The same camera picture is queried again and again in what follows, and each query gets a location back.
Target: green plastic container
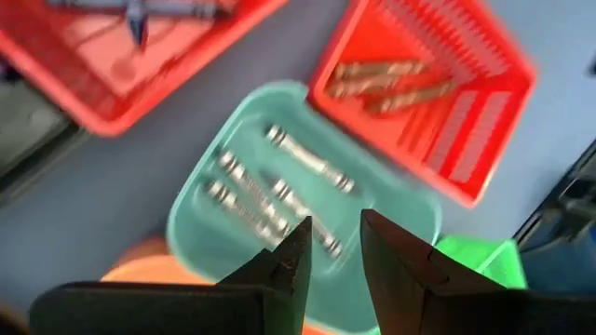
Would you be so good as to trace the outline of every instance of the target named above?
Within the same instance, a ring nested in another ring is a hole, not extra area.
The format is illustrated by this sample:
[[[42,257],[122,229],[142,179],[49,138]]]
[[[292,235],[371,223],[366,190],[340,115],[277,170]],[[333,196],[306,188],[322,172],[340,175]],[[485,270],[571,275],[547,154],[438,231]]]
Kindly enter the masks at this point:
[[[506,288],[528,288],[517,244],[446,236],[436,248],[466,267]]]
[[[330,122],[305,104],[306,87],[276,82],[252,92],[223,125],[176,199],[168,224],[171,251],[190,270],[219,281],[266,247],[237,217],[204,193],[205,179],[224,181],[245,203],[248,197],[218,168],[214,151],[225,146],[267,190],[259,173],[273,171],[299,194],[344,244],[333,262],[313,242],[313,268],[306,306],[311,325],[340,333],[376,331],[373,304],[364,277],[359,218],[375,208],[428,243],[440,230],[440,206],[428,192],[414,190]],[[356,181],[360,195],[343,194],[265,137],[268,125],[282,126],[309,150]],[[273,200],[279,209],[284,209]],[[293,216],[284,212],[285,217]]]

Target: blue tool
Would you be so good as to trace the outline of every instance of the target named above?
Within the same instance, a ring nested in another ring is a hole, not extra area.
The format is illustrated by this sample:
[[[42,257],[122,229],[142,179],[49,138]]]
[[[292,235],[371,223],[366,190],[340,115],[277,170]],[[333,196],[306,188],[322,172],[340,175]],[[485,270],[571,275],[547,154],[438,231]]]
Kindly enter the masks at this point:
[[[232,14],[230,8],[216,2],[145,1],[145,0],[46,0],[54,7],[66,7],[105,14],[124,13],[135,43],[146,42],[148,16],[217,20]]]

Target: teal plastic tray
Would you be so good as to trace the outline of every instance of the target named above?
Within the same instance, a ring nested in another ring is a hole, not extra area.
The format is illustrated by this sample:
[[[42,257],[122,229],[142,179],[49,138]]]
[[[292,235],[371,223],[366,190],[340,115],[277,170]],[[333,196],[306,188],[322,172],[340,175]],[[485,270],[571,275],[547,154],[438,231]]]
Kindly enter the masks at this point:
[[[414,190],[360,148],[306,103],[306,87],[276,82],[252,92],[223,125],[178,195],[168,223],[171,251],[190,270],[219,281],[250,260],[263,247],[257,237],[205,195],[205,180],[226,183],[243,203],[250,199],[219,169],[214,152],[231,149],[255,179],[267,169],[292,185],[327,228],[344,244],[339,261],[331,261],[313,242],[313,269],[306,306],[307,321],[342,333],[377,328],[364,277],[359,240],[363,208],[374,208],[428,243],[440,230],[440,206],[428,192]],[[309,150],[330,161],[356,181],[360,195],[343,194],[313,174],[265,137],[268,125],[282,126]],[[274,203],[284,209],[277,199]],[[285,217],[293,216],[283,211]]]

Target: red plastic basket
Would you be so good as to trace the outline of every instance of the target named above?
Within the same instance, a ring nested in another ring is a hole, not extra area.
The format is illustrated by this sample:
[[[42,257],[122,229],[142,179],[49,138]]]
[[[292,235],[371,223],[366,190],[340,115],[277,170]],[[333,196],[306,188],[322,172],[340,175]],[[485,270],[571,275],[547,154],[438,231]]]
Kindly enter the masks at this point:
[[[419,59],[423,74],[395,88],[454,80],[453,94],[390,118],[368,98],[325,89],[338,62]],[[535,74],[500,25],[474,0],[353,1],[316,74],[311,100],[328,117],[467,207],[481,198],[515,128]]]
[[[286,2],[239,0],[212,25],[150,18],[140,52],[118,16],[0,0],[0,54],[83,127],[115,136]]]

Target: workbench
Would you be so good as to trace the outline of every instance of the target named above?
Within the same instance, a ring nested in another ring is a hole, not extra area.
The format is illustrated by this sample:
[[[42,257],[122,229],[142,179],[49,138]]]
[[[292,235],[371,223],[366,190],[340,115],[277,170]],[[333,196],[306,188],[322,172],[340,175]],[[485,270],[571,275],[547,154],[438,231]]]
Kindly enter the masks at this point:
[[[513,236],[596,135],[596,78],[588,75],[596,2],[489,3],[539,79],[478,206],[441,198],[442,232],[500,239]],[[346,0],[291,0],[125,135],[91,138],[0,208],[0,302],[24,315],[43,291],[97,280],[124,250],[162,231],[236,105],[268,81],[308,81],[345,7]]]

